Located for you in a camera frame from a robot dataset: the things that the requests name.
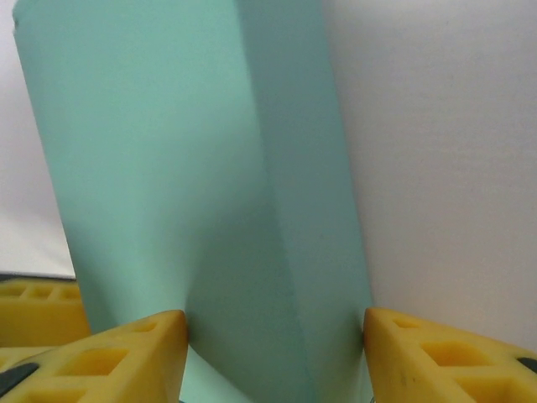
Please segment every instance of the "black rubber piece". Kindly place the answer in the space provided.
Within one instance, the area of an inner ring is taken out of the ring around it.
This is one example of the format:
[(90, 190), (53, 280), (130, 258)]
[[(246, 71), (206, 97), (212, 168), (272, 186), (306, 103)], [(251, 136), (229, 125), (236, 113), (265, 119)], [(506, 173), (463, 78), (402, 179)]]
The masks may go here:
[(8, 280), (54, 280), (74, 282), (76, 279), (72, 277), (60, 277), (53, 275), (23, 275), (20, 273), (0, 273), (0, 283)]
[(0, 397), (28, 378), (39, 368), (39, 364), (26, 363), (0, 373)]
[(524, 367), (537, 374), (537, 359), (531, 359), (529, 357), (521, 357), (517, 359)]

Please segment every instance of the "yellow foam block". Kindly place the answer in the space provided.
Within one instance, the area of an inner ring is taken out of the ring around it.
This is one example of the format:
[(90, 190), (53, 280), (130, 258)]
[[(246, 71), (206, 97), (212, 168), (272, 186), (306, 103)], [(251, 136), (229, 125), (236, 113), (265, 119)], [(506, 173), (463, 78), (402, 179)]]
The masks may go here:
[(90, 334), (75, 282), (0, 282), (0, 348), (60, 346)]
[(537, 402), (523, 348), (381, 308), (366, 311), (364, 343), (377, 403)]
[(184, 313), (162, 312), (18, 362), (39, 368), (1, 402), (175, 403), (186, 351)]
[(20, 361), (23, 361), (34, 355), (44, 353), (52, 349), (51, 347), (11, 347), (0, 348), (0, 373), (13, 367)]

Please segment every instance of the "white wall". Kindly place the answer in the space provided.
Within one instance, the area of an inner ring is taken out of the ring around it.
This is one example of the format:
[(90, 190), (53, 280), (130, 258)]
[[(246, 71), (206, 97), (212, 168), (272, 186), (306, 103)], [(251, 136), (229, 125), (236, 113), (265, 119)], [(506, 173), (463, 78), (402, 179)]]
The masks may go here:
[[(0, 0), (0, 270), (72, 273)], [(537, 350), (537, 4), (326, 0), (373, 293)]]
[(72, 275), (49, 174), (0, 0), (0, 271)]

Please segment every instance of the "square hole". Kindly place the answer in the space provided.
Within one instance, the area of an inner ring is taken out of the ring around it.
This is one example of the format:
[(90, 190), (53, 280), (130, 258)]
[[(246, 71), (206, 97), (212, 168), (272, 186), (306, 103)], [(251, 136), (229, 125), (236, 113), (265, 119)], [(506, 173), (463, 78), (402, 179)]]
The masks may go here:
[(424, 343), (424, 351), (441, 367), (474, 367), (491, 365), (487, 356), (462, 342)]
[(139, 323), (134, 327), (135, 332), (151, 332), (153, 329), (157, 327), (157, 324), (155, 322), (144, 322)]
[(20, 403), (76, 403), (85, 390), (40, 390), (26, 395)]
[(94, 348), (80, 353), (58, 375), (106, 376), (125, 358), (125, 348)]
[(52, 292), (52, 286), (47, 286), (47, 285), (39, 285), (37, 287), (34, 287), (29, 295), (32, 297), (32, 298), (39, 298), (39, 299), (46, 299), (49, 297), (50, 293)]
[(60, 299), (62, 300), (80, 300), (81, 291), (78, 287), (65, 287), (61, 290)]
[(403, 329), (416, 329), (420, 327), (416, 323), (407, 321), (406, 319), (394, 319), (394, 323)]
[(515, 379), (470, 378), (458, 379), (457, 383), (476, 403), (530, 403), (537, 401), (537, 395), (524, 388)]
[(0, 285), (0, 296), (21, 296), (26, 290), (24, 285)]

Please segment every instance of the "green cardboard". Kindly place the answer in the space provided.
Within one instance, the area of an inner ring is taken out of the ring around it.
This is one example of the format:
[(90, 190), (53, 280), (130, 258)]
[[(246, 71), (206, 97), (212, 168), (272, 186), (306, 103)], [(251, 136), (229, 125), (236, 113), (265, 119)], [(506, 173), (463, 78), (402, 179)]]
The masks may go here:
[(185, 309), (187, 403), (369, 402), (321, 2), (20, 0), (13, 16), (93, 330)]

